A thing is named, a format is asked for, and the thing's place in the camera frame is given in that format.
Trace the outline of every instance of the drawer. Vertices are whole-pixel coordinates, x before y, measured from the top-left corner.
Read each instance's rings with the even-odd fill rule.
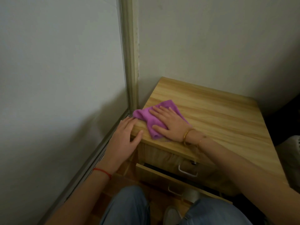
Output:
[[[201,162],[195,163],[144,143],[140,143],[137,149],[141,164],[148,163],[228,196],[233,197],[240,193],[234,183],[206,156],[200,155]]]
[[[199,189],[195,186],[189,185],[185,182],[172,178],[168,175],[162,174],[156,170],[150,169],[138,163],[136,164],[136,172],[141,181],[159,187],[160,189],[173,193],[174,195],[180,196],[183,199],[188,199],[188,196],[193,194],[192,192],[196,191],[200,194],[203,194],[206,197],[221,199],[232,204],[231,201],[228,201],[222,197]]]

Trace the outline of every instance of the white shoe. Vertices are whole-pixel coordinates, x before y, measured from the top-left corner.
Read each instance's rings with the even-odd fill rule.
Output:
[[[163,216],[163,225],[177,225],[182,220],[180,212],[174,206],[167,207]]]

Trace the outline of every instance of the drawer handle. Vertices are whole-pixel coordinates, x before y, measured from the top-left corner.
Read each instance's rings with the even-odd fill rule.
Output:
[[[182,172],[182,173],[184,173],[184,174],[186,174],[186,175],[188,175],[188,176],[194,177],[194,178],[196,178],[196,177],[198,176],[198,172],[197,172],[195,175],[192,175],[192,174],[190,174],[190,173],[188,173],[188,172],[185,172],[185,171],[181,170],[181,169],[180,169],[180,165],[178,165],[178,170],[179,170],[180,172]]]
[[[178,194],[178,193],[175,193],[175,192],[173,192],[172,190],[170,190],[170,184],[168,185],[168,191],[169,191],[170,193],[173,193],[173,194],[177,195],[177,196],[180,196],[180,197],[183,196],[183,194]]]

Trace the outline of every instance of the wooden floor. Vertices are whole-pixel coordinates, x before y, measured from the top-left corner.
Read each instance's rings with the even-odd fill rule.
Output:
[[[169,205],[176,206],[181,215],[185,215],[191,206],[191,203],[185,200],[182,201],[181,198],[173,195],[172,193],[162,192],[151,185],[139,182],[135,172],[135,164],[137,162],[137,151],[135,151],[134,154],[121,165],[120,169],[113,175],[111,181],[101,193],[86,222],[86,225],[99,224],[111,198],[123,187],[130,185],[139,185],[143,189],[145,196],[150,203],[151,224],[162,224],[165,209]]]

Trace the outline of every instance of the leg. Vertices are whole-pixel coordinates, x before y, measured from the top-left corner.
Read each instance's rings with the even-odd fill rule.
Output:
[[[196,201],[180,222],[180,225],[186,224],[252,225],[247,217],[235,206],[214,198],[203,198]]]
[[[148,202],[139,186],[127,186],[111,200],[100,221],[109,224],[150,224]]]

